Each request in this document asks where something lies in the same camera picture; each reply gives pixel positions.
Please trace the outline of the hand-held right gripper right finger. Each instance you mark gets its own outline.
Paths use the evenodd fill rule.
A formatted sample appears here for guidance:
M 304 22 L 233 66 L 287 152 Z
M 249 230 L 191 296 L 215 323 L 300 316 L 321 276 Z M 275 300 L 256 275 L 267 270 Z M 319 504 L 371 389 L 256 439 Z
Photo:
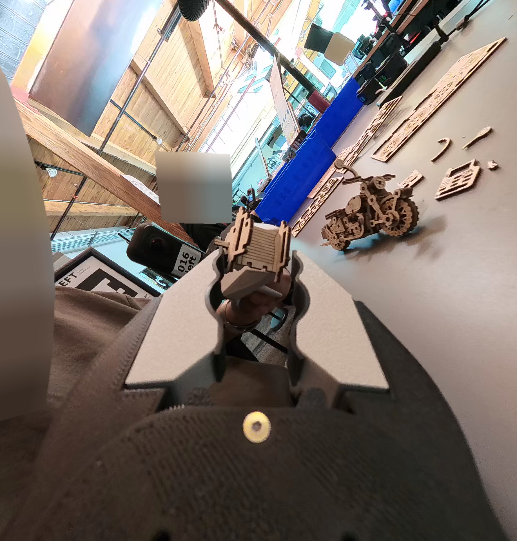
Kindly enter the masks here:
M 346 391 L 388 392 L 353 297 L 300 250 L 292 252 L 291 279 L 290 383 L 302 391 L 319 389 L 331 407 Z

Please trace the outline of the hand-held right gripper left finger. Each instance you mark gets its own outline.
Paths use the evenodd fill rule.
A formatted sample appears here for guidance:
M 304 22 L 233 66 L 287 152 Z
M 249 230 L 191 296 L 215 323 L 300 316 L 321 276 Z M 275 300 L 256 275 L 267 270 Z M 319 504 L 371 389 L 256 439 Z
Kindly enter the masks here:
M 217 249 L 162 295 L 129 369 L 129 389 L 167 389 L 172 403 L 216 380 L 215 358 L 223 347 L 216 314 L 222 299 L 224 253 Z

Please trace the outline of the wooden slatted model part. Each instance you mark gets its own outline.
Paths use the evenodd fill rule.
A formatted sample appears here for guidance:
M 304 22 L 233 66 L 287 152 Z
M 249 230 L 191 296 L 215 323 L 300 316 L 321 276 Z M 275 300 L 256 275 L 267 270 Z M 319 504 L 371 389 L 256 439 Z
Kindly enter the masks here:
M 279 282 L 290 259 L 291 229 L 286 221 L 279 227 L 284 233 L 275 238 L 252 238 L 254 215 L 241 207 L 236 214 L 233 226 L 224 240 L 214 239 L 226 255 L 226 272 L 241 267 L 252 267 L 276 272 Z

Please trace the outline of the metal wristwatch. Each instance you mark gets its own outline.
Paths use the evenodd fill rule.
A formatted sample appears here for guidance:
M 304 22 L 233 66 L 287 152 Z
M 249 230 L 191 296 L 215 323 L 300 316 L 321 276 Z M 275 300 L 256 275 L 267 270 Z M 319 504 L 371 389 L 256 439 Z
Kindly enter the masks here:
M 255 321 L 252 321 L 250 323 L 246 323 L 246 324 L 236 324 L 236 323 L 232 323 L 231 321 L 229 321 L 229 318 L 228 318 L 228 307 L 230 305 L 231 301 L 230 300 L 224 300 L 222 303 L 221 303 L 221 312 L 220 312 L 220 317 L 223 321 L 223 326 L 225 329 L 228 329 L 229 332 L 231 333 L 236 333 L 236 334 L 242 334 L 242 333 L 246 333 L 246 332 L 250 332 L 252 329 L 254 329 L 260 322 L 260 319 L 257 319 Z

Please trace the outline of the blue plastic bin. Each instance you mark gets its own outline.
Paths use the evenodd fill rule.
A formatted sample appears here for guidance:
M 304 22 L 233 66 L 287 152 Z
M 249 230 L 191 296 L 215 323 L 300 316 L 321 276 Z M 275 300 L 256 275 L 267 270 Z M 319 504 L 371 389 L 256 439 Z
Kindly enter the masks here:
M 359 84 L 351 77 L 314 127 L 316 135 L 330 148 L 333 148 L 363 107 L 363 103 L 357 97 L 359 89 Z
M 314 128 L 295 157 L 282 166 L 266 188 L 256 213 L 262 222 L 279 226 L 290 222 L 336 156 L 329 143 Z

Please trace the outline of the black framed poster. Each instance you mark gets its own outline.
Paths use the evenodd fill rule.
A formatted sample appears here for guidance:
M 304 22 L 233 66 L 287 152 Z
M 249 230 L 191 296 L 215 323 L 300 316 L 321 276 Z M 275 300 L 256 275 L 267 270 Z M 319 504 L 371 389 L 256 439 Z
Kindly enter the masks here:
M 87 292 L 125 294 L 135 299 L 151 299 L 161 292 L 117 263 L 89 247 L 54 270 L 55 286 Z

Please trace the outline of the standing printed board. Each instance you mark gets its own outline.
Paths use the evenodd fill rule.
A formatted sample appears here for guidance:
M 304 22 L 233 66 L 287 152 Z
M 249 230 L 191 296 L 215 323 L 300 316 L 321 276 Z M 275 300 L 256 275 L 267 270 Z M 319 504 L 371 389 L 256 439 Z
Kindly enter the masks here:
M 274 56 L 271 66 L 269 85 L 273 96 L 277 118 L 280 121 L 283 135 L 289 145 L 297 139 L 301 129 L 291 105 L 287 102 L 281 78 L 279 55 Z

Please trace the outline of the dark red bottle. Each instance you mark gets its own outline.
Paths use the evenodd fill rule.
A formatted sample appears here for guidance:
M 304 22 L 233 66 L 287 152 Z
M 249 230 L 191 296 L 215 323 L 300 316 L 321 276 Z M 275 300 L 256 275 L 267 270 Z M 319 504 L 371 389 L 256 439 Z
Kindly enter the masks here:
M 321 114 L 325 113 L 325 111 L 331 105 L 330 100 L 318 90 L 310 92 L 307 97 L 307 101 L 314 109 L 316 109 Z

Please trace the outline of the wooden lattice parts sheet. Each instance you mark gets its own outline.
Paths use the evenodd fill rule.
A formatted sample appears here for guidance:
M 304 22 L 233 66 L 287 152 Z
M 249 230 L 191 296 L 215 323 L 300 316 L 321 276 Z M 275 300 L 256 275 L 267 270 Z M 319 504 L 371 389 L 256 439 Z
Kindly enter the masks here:
M 386 102 L 384 105 L 381 106 L 381 108 L 377 112 L 377 115 L 372 120 L 370 125 L 366 128 L 366 130 L 362 133 L 359 139 L 350 147 L 345 148 L 336 158 L 333 163 L 333 166 L 336 170 L 348 170 L 353 165 L 353 163 L 359 157 L 360 153 L 371 141 L 379 128 L 384 124 L 391 112 L 397 107 L 399 101 L 402 100 L 402 98 L 403 96 L 401 95 Z

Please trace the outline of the black battery chargers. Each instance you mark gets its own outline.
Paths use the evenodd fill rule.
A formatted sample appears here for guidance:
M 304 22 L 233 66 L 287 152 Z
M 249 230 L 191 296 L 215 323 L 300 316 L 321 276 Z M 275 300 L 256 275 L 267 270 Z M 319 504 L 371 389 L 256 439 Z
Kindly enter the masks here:
M 364 105 L 372 104 L 385 90 L 385 86 L 377 80 L 376 67 L 371 62 L 363 65 L 355 80 L 359 84 L 356 97 Z

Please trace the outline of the large dark panel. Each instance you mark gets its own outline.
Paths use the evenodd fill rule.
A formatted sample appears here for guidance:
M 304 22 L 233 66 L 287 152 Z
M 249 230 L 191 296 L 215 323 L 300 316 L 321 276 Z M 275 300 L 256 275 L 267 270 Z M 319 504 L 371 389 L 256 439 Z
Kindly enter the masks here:
M 90 136 L 161 4 L 73 1 L 30 97 Z

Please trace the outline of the wooden grid piece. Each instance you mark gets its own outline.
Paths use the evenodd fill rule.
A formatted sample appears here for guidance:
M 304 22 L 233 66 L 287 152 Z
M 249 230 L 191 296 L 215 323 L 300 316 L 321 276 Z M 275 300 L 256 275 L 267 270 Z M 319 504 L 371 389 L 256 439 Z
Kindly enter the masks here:
M 440 201 L 471 189 L 477 181 L 480 171 L 481 168 L 476 159 L 447 170 L 434 199 Z

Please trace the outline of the black ribbed lamp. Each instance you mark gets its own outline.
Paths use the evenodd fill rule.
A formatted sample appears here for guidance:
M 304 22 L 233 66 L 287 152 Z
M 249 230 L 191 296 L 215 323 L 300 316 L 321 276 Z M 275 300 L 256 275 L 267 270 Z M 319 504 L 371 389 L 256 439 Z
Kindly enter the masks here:
M 208 9 L 208 0 L 179 0 L 177 1 L 182 17 L 188 22 L 198 21 Z

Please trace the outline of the spoon-shaped wooden piece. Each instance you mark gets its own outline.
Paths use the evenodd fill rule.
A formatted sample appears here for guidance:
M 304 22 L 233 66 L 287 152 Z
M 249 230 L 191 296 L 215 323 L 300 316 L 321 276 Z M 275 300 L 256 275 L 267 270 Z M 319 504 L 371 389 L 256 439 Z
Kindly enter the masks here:
M 480 140 L 486 138 L 487 136 L 489 136 L 493 131 L 493 128 L 491 126 L 487 126 L 483 129 L 481 129 L 477 135 L 475 137 L 473 137 L 470 141 L 468 141 L 463 147 L 462 149 L 468 149 L 470 147 L 472 147 L 473 145 L 475 145 L 477 142 L 479 142 Z

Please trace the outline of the long wooden sheet with gears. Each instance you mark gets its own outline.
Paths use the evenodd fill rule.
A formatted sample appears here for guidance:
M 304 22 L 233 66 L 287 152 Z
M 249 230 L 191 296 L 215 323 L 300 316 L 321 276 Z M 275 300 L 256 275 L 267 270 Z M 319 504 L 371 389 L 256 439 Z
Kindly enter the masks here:
M 387 163 L 506 40 L 502 37 L 460 57 L 371 158 Z

